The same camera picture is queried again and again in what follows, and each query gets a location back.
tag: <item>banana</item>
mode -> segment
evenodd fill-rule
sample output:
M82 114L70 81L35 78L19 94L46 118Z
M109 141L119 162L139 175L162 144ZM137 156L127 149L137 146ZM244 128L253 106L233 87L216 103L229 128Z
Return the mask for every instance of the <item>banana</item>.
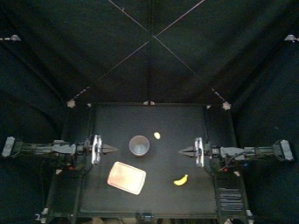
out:
M176 180L174 183L178 185L178 186L182 186L189 180L189 175L186 174L181 179Z

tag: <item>small yellow object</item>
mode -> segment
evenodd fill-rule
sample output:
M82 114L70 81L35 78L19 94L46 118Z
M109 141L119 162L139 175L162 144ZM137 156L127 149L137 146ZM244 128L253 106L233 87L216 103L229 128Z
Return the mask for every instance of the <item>small yellow object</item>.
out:
M184 184L186 184L188 180L189 180L189 175L186 174L181 179L176 180L174 183L178 186L182 186Z
M161 136L161 133L159 133L159 132L155 132L155 133L154 133L154 137L155 137L157 139L161 139L161 137L162 137L162 136Z

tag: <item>gray bowl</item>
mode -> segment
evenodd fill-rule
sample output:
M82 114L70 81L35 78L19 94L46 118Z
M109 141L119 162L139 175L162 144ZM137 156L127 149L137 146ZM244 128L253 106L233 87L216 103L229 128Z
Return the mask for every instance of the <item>gray bowl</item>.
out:
M134 136L130 141L129 147L133 153L138 157L142 157L149 152L150 142L145 136Z

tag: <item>tray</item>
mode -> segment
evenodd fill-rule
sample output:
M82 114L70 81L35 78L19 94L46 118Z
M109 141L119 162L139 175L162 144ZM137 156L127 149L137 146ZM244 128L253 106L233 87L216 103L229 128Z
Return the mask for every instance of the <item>tray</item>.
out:
M142 192L145 182L146 171L129 164L115 162L107 179L111 186L138 195Z

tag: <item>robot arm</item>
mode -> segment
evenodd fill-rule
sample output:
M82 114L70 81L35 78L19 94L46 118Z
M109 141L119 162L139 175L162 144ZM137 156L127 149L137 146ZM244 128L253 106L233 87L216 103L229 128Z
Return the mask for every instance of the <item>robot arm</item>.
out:
M280 140L269 147L212 147L208 143L204 145L202 138L196 139L196 147L190 147L180 151L181 154L192 158L197 158L197 166L206 170L218 170L226 172L229 168L245 165L246 161L260 158L276 157L280 161L294 161L294 155L290 143L286 140Z
M66 165L77 166L78 157L90 155L90 163L93 165L98 165L101 156L118 151L118 149L102 143L101 135L95 135L91 142L93 145L90 145L90 139L87 138L85 143L70 144L63 140L55 140L54 143L38 144L25 143L23 141L17 140L15 137L10 136L5 144L3 157L15 158L21 154L26 154L41 156L53 155L59 158L61 155L63 155L63 163Z

